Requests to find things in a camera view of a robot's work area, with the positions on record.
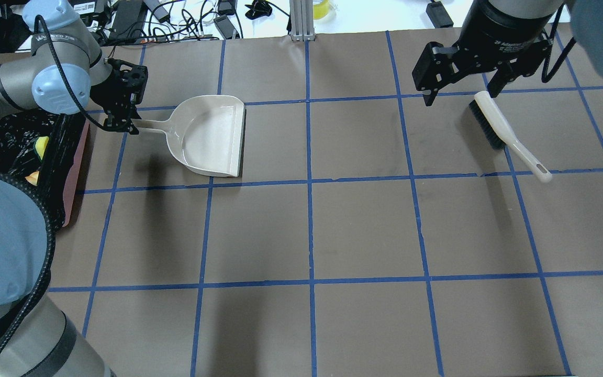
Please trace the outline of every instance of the yellow object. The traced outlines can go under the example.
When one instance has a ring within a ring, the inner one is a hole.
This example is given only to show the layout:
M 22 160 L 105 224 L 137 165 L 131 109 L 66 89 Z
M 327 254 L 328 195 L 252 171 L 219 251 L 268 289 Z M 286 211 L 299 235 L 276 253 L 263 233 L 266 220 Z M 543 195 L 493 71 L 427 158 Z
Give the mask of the yellow object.
M 33 184 L 34 186 L 38 186 L 39 184 L 39 172 L 33 172 L 32 174 L 25 177 L 27 182 Z
M 313 0 L 313 19 L 325 17 L 332 9 L 330 0 Z
M 40 138 L 36 139 L 36 143 L 34 143 L 34 151 L 41 160 L 43 160 L 43 155 L 46 153 L 48 140 L 50 140 L 48 136 L 41 136 Z

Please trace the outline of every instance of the dustpan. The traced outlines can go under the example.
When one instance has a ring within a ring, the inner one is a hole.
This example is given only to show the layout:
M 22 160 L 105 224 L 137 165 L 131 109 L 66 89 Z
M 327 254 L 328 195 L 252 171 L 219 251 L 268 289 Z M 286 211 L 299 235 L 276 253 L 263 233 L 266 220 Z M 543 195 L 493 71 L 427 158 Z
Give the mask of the dustpan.
M 197 174 L 239 176 L 245 105 L 235 96 L 184 100 L 169 119 L 133 119 L 141 131 L 165 134 L 175 159 Z

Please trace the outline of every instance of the brush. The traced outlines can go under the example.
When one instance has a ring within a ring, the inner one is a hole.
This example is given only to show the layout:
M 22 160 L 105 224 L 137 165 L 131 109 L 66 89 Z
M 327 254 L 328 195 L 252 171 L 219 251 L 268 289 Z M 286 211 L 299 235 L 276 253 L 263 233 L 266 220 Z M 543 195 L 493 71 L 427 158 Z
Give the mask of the brush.
M 553 179 L 551 172 L 517 138 L 509 121 L 497 107 L 495 100 L 490 97 L 490 93 L 486 91 L 476 93 L 474 100 L 469 104 L 469 108 L 478 124 L 481 125 L 481 129 L 483 129 L 483 133 L 492 148 L 502 150 L 509 146 L 509 150 L 516 153 L 522 162 L 529 167 L 529 170 L 537 176 L 539 181 L 546 183 Z

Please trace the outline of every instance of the metal post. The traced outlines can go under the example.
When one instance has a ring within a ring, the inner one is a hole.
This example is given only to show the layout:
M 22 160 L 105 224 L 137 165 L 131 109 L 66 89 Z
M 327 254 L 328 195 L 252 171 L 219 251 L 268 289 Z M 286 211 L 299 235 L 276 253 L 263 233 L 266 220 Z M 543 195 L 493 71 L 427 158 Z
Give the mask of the metal post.
M 292 41 L 316 39 L 316 30 L 313 27 L 313 0 L 290 0 L 290 19 Z

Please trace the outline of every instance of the white label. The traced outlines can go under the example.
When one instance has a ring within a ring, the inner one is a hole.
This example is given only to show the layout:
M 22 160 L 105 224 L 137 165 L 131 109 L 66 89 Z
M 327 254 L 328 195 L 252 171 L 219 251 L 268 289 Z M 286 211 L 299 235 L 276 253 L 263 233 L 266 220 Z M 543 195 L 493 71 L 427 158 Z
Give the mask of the white label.
M 74 5 L 77 14 L 91 14 L 94 12 L 94 2 Z

